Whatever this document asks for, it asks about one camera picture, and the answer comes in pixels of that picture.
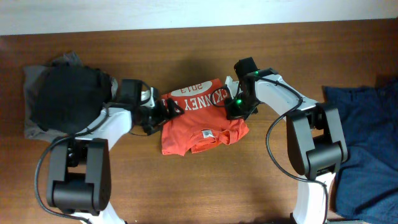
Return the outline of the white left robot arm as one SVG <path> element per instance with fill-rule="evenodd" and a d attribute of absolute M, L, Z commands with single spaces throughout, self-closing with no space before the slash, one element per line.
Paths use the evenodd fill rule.
<path fill-rule="evenodd" d="M 124 224 L 110 202 L 110 150 L 133 127 L 149 136 L 184 112 L 170 98 L 161 101 L 158 90 L 142 80 L 123 79 L 116 102 L 105 104 L 86 129 L 55 139 L 43 152 L 50 159 L 47 201 L 40 206 L 82 223 Z"/>

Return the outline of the orange printed t-shirt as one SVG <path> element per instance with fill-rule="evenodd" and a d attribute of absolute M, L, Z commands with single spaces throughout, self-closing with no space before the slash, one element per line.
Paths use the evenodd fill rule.
<path fill-rule="evenodd" d="M 171 91 L 161 96 L 163 104 L 172 99 L 184 114 L 167 122 L 162 129 L 162 153 L 184 156 L 203 152 L 220 144 L 238 142 L 249 128 L 243 119 L 228 120 L 223 105 L 228 92 L 220 79 L 213 79 Z"/>

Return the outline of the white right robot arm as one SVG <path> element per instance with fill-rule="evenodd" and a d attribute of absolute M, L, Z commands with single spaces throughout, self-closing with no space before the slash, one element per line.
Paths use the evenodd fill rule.
<path fill-rule="evenodd" d="M 272 108 L 278 118 L 266 133 L 266 150 L 271 161 L 286 176 L 297 180 L 294 223 L 327 223 L 329 189 L 348 149 L 337 107 L 307 98 L 287 84 L 273 68 L 259 69 L 254 59 L 244 58 L 234 65 L 238 77 L 227 77 L 229 93 L 224 107 L 228 120 L 247 119 L 261 104 Z M 287 172 L 271 151 L 274 127 L 284 120 L 287 153 L 295 174 Z"/>

